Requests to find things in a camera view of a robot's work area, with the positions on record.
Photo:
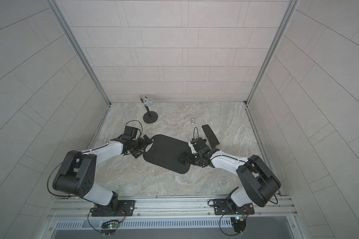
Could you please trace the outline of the black knife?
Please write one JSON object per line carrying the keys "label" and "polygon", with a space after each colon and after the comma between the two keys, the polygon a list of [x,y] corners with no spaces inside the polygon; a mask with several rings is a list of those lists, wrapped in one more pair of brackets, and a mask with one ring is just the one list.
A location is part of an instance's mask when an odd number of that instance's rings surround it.
{"label": "black knife", "polygon": [[202,125],[201,127],[205,133],[207,140],[210,143],[211,148],[216,148],[217,145],[220,145],[220,142],[218,141],[215,133],[208,124]]}

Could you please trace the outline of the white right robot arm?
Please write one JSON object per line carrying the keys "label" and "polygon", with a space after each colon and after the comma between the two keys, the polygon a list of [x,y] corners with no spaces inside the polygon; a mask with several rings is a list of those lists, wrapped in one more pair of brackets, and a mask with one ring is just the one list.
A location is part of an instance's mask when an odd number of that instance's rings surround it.
{"label": "white right robot arm", "polygon": [[238,176],[242,187],[227,196],[227,205],[232,210],[252,203],[264,207],[281,188],[279,179],[258,155],[238,157],[208,146],[203,149],[196,144],[189,143],[188,146],[191,152],[180,155],[181,164],[211,166]]}

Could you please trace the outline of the black cutting board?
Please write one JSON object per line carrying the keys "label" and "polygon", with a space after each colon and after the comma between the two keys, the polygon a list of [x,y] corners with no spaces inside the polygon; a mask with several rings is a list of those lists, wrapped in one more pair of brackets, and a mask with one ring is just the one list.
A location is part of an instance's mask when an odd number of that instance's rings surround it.
{"label": "black cutting board", "polygon": [[191,154],[187,142],[162,134],[153,136],[151,140],[151,147],[143,153],[145,161],[179,174],[189,171],[190,165],[179,161],[183,152]]}

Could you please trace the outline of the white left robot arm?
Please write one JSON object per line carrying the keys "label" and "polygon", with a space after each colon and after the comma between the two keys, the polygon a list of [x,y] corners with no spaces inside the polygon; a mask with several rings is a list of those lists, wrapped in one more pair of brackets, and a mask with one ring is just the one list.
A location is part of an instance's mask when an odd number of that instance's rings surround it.
{"label": "white left robot arm", "polygon": [[117,194],[95,182],[96,166],[119,155],[133,155],[138,158],[153,142],[143,138],[129,139],[119,136],[103,146],[87,151],[72,150],[67,153],[53,180],[54,190],[83,198],[101,206],[111,205]]}

